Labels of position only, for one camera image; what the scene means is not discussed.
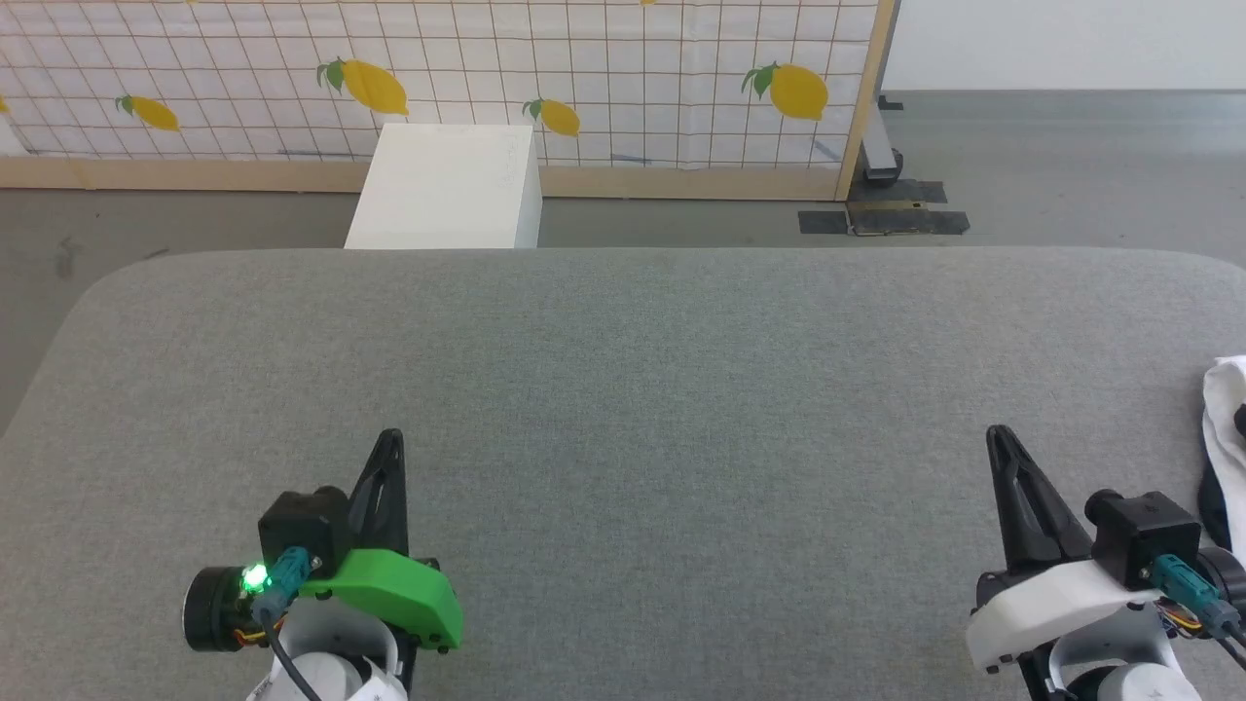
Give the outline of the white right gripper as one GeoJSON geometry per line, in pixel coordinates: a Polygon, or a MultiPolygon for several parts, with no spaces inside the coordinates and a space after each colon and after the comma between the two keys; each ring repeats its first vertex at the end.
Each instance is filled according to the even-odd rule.
{"type": "Polygon", "coordinates": [[[1007,572],[986,572],[966,642],[983,674],[1177,675],[1174,640],[1244,661],[1244,564],[1224,547],[1091,540],[1014,431],[986,430],[1007,572]]]}

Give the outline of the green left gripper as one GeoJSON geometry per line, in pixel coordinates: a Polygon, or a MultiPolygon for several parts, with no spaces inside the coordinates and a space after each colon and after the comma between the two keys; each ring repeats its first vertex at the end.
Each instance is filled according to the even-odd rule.
{"type": "Polygon", "coordinates": [[[338,603],[405,633],[414,647],[445,652],[461,646],[464,613],[454,586],[430,563],[409,555],[404,436],[378,436],[348,498],[353,547],[334,575],[307,547],[288,547],[275,562],[206,568],[184,595],[182,631],[196,651],[233,652],[268,646],[294,628],[299,601],[338,603]]]}

